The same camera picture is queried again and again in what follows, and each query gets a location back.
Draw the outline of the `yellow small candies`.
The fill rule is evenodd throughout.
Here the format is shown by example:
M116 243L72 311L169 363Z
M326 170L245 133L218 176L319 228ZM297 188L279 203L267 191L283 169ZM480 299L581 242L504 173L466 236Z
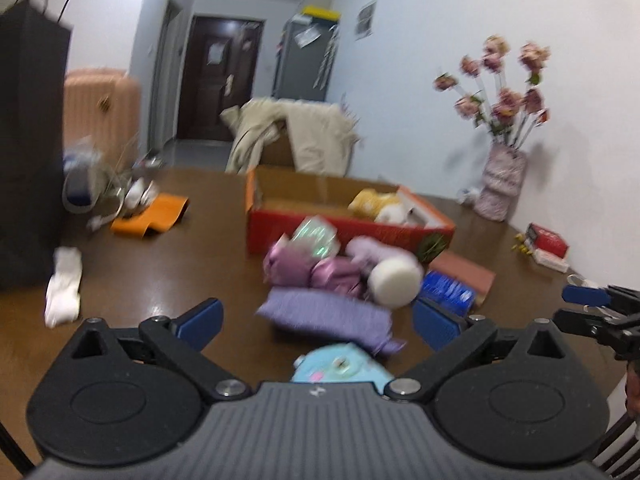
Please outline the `yellow small candies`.
M520 252L523 255L533 255L533 247L530 244L529 238L524 233L518 233L514 237L514 244L511 247L514 252Z

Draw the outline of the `white foam cylinder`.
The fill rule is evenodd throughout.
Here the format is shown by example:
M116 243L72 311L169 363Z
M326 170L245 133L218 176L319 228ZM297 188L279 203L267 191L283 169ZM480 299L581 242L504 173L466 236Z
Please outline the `white foam cylinder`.
M422 287L423 269L403 258L389 258L378 263L368 277L372 300L381 307L398 309L408 306Z

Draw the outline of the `white blue device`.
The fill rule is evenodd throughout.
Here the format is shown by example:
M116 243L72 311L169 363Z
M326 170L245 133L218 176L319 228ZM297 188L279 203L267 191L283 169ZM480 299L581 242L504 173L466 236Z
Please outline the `white blue device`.
M98 151L67 151L63 157L62 203L71 214L92 211L110 186L111 167Z

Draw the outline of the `wall vent panel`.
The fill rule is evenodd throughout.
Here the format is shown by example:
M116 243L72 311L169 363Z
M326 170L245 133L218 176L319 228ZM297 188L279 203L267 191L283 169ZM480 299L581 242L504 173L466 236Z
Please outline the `wall vent panel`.
M363 6L357 15L355 26L355 36L357 40L369 37L373 32L373 20L376 8L376 1L373 0Z

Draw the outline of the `pink artificial flowers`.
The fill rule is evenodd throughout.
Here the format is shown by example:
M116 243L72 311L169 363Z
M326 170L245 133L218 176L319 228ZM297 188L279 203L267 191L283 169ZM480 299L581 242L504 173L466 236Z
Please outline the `pink artificial flowers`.
M518 52L518 64L526 73L525 87L518 91L506 81L506 58L510 44L500 35L489 36L479 58L465 55L459 72L476 85L474 91L465 90L457 75L443 72L433 81L440 93L454 91L454 109L476 128L483 127L491 139L506 148L520 150L532 131L550 117L540 91L542 75L551 58L551 49L529 41Z

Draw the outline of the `white small toy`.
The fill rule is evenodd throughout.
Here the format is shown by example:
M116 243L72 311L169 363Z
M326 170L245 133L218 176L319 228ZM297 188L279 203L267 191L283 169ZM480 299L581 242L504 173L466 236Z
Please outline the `white small toy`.
M149 207L157 196L160 195L160 188L154 181L146 182L143 178L135 180L127 192L124 205L128 210Z

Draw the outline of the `brown chair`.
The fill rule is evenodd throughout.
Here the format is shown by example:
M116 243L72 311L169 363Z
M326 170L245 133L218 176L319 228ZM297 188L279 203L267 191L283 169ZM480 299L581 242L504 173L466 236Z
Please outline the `brown chair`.
M295 168L292 145L288 137L288 126L284 120L274 124L277 130L276 140L266 144L262 149L260 164L262 166Z

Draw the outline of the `blue tissue pack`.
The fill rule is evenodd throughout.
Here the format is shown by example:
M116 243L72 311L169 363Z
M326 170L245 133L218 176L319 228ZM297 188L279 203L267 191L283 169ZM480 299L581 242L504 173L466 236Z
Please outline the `blue tissue pack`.
M436 271L425 274L420 295L462 318L469 314L476 297L468 285Z

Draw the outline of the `dark wooden door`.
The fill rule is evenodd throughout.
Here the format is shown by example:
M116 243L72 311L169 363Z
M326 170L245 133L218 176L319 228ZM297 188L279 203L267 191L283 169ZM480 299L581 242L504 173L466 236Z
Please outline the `dark wooden door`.
M182 74L178 139L233 140L221 113L252 97L263 29L262 21L239 18L197 16L192 20Z

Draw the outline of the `small white box by vase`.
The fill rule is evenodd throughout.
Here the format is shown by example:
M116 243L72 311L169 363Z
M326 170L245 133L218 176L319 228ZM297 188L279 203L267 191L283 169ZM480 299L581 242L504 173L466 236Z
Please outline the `small white box by vase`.
M473 208L482 194L481 188L462 188L457 194L457 202L461 206Z

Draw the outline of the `pink satin pouch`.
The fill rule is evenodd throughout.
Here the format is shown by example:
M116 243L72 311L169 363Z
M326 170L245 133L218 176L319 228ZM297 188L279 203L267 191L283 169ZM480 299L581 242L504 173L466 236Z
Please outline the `pink satin pouch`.
M262 270L271 286L319 289L352 298L361 298L364 293L360 266L351 258L313 256L309 247L295 244L286 236L271 246Z

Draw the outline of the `orange cloth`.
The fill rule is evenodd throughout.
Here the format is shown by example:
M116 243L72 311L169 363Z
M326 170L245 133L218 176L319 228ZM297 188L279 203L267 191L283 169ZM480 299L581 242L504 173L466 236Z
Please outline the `orange cloth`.
M188 207L187 197L160 193L141 214L114 220L111 224L111 232L115 235L137 238L162 234L180 221Z

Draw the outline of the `purple knitted cloth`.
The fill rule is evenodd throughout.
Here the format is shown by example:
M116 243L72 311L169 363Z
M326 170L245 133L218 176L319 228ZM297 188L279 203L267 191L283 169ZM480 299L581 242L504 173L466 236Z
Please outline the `purple knitted cloth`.
M256 314L284 330L351 342L372 356L392 356L406 345L393 336L389 310L335 292L275 287Z

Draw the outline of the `yellow box on fridge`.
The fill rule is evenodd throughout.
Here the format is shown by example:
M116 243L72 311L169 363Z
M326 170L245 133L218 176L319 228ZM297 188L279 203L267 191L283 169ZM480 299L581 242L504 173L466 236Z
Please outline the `yellow box on fridge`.
M325 20L329 22L338 22L341 18L340 12L325 8L319 8L318 6L304 6L302 14L311 16L312 18L318 18L318 20Z

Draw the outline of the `white red small box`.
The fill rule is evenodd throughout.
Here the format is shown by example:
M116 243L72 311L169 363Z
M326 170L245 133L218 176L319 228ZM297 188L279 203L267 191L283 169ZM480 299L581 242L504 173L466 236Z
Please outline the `white red small box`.
M541 249L536 249L532 252L532 258L538 266L544 266L547 269L563 274L565 274L570 267L565 259Z

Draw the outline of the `light blue plush toy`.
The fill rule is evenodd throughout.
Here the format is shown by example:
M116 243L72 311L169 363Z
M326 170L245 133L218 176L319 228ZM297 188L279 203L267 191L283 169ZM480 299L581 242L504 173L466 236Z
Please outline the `light blue plush toy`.
M331 344L299 356L291 382L370 382L383 393L393 379L383 365L354 344Z

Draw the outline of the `red orange cardboard box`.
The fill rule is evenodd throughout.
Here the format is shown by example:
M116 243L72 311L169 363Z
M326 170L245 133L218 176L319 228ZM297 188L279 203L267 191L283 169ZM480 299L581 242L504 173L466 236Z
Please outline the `red orange cardboard box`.
M413 213L415 222L394 226L359 218L348 209L363 190L398 196ZM251 255L265 255L283 235L291 236L307 218L319 216L336 229L345 246L356 236L407 249L426 259L427 244L448 246L456 225L425 198L402 185L302 174L291 169L258 166L246 175L246 248Z

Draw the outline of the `iridescent green pouch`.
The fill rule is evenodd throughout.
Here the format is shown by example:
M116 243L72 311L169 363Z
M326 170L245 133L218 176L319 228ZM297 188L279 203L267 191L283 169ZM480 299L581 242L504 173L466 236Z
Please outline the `iridescent green pouch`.
M294 232L290 244L314 260L335 257L341 249L336 227L320 216L307 217Z

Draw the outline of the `brown pink box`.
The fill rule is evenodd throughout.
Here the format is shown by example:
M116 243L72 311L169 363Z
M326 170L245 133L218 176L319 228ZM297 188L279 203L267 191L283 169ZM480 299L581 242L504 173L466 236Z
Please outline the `brown pink box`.
M441 252L429 265L432 271L444 274L469 286L475 292L475 305L481 307L494 284L496 274L451 250Z

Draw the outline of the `white plush toy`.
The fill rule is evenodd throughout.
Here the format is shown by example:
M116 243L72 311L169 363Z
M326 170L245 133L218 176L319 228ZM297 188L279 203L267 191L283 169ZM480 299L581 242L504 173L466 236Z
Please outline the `white plush toy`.
M412 209L404 204L388 204L381 208L375 217L376 223L389 224L390 226L415 226Z

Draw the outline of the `grey refrigerator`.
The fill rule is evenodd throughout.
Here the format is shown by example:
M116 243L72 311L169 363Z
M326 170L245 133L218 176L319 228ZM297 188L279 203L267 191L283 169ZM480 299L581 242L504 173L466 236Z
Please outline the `grey refrigerator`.
M273 99L324 102L337 49L338 23L296 14L282 30Z

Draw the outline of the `red cigarette box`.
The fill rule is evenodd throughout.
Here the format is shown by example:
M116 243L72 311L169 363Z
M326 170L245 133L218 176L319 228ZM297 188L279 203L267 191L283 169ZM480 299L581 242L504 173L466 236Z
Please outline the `red cigarette box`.
M525 231L525 239L533 250L542 250L560 259L566 257L570 248L562 236L537 223L529 223Z

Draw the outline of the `pink suitcase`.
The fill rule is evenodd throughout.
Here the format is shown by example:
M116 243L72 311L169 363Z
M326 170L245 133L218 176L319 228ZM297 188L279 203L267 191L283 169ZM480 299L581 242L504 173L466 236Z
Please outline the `pink suitcase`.
M88 143L116 170L138 156L141 84L126 70L82 68L64 82L64 148Z

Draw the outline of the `pink textured vase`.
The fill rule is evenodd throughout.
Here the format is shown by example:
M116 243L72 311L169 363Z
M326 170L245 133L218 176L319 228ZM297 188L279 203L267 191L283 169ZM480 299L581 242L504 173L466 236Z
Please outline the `pink textured vase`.
M501 143L492 144L474 211L486 220L506 221L514 200L520 196L526 166L527 156L522 151Z

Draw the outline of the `beige coat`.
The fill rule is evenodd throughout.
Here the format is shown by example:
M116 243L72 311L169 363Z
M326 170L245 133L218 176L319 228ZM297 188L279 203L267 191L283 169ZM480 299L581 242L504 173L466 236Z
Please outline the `beige coat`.
M356 119L337 104L258 98L227 108L220 119L233 136L229 174L257 167L266 147L287 136L296 171L344 177L359 141Z

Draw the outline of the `yellow plush toy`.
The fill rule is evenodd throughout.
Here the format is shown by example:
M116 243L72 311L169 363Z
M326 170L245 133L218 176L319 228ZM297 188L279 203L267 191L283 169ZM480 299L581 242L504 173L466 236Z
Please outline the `yellow plush toy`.
M385 207L396 205L401 205L396 193L379 193L374 188L364 188L347 209L358 218L374 220Z

